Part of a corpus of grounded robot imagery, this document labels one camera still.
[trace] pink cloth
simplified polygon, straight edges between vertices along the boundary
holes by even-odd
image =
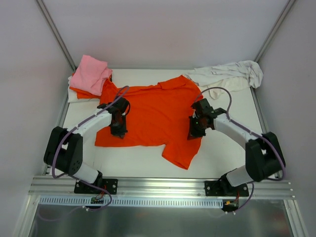
[[[70,87],[101,96],[104,81],[112,74],[108,63],[84,55],[70,80]]]

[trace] metal mounting plate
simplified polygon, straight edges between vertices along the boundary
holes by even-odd
[[[104,197],[104,204],[109,203],[110,198]],[[39,204],[48,205],[67,205],[67,206],[102,206],[104,204],[91,204],[91,197],[87,196],[54,196],[43,195],[40,197]],[[189,208],[223,208],[221,199],[194,199],[194,198],[137,198],[119,197],[114,198],[111,206],[133,206],[133,207],[189,207]]]
[[[115,195],[117,194],[118,189],[118,180],[117,179],[102,179],[102,187],[106,187],[106,191],[110,194]],[[77,180],[75,189],[75,194],[99,194],[100,190],[92,188],[79,180]]]
[[[205,188],[205,196],[207,197],[218,197],[218,196],[235,196],[239,194],[240,197],[247,197],[249,196],[248,187],[246,184],[239,185],[232,190],[231,195],[226,195],[222,189],[219,189],[219,182],[218,181],[205,181],[204,182]]]
[[[205,181],[217,179],[120,178],[117,196],[134,198],[205,198]],[[29,194],[76,195],[76,181],[70,177],[53,179],[52,176],[35,176]],[[255,183],[252,199],[293,200],[295,194],[290,182],[262,181]]]

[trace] clothing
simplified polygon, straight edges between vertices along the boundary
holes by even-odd
[[[106,80],[100,103],[112,102],[118,90]],[[199,94],[199,88],[184,76],[157,85],[130,87],[124,95],[131,106],[126,116],[128,132],[125,137],[114,137],[110,127],[105,127],[97,133],[95,145],[131,147],[165,144],[162,156],[178,167],[188,169],[201,143],[201,138],[187,140],[189,116],[193,114],[191,105]]]
[[[70,81],[70,87],[101,96],[104,81],[112,74],[108,63],[84,55]]]
[[[73,76],[68,77],[68,84],[70,84],[70,80]],[[94,96],[91,93],[87,95],[88,92],[81,91],[75,88],[68,86],[68,103],[76,103],[83,101],[99,101],[100,96]]]
[[[228,91],[240,91],[250,86],[258,88],[263,73],[258,63],[248,60],[213,67],[195,68],[184,76],[204,89],[220,86]],[[225,92],[221,89],[209,90],[213,99],[217,99],[222,93]]]

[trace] white wall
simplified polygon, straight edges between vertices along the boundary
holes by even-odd
[[[310,236],[316,236],[316,1],[299,0],[260,61],[260,105],[280,140]]]
[[[0,236],[10,237],[71,70],[34,0],[2,0],[0,22]]]
[[[115,68],[254,60],[288,0],[44,0],[71,56]]]

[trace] white arm segment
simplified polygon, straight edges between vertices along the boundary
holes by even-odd
[[[253,139],[253,140],[257,139],[257,137],[249,134],[242,128],[230,122],[226,114],[221,114],[217,118],[214,119],[214,128],[217,131],[222,132],[225,135],[232,138],[243,149],[245,149],[245,145],[250,139]],[[239,167],[238,169],[232,170],[231,172],[227,174],[226,177],[230,185],[233,187],[253,181],[252,178],[248,175],[245,165]]]
[[[233,187],[253,181],[253,179],[249,176],[245,165],[229,172],[226,175],[226,178]]]
[[[94,114],[97,114],[97,112],[101,111],[102,109],[97,109]],[[96,117],[92,118],[90,121],[83,124],[79,129],[74,131],[74,133],[79,133],[83,137],[83,144],[91,138],[95,137],[95,134],[101,130],[104,127],[107,127],[111,124],[112,121],[112,115],[108,111],[104,111],[103,113],[97,115]],[[84,147],[82,147],[82,159],[85,160],[84,155],[86,152],[84,152]],[[82,162],[79,170],[77,171],[74,176],[78,179],[84,180],[90,184],[93,184],[98,176],[98,171],[86,163]]]
[[[257,137],[250,135],[248,132],[230,122],[226,114],[221,114],[214,119],[215,130],[224,133],[226,136],[232,138],[243,149],[245,149],[246,143],[250,140],[256,140]]]
[[[96,115],[101,110],[97,109],[94,114]],[[91,136],[95,136],[99,130],[109,126],[111,121],[112,115],[108,111],[104,111],[74,131],[74,134],[79,133],[83,137],[83,143],[85,143]]]

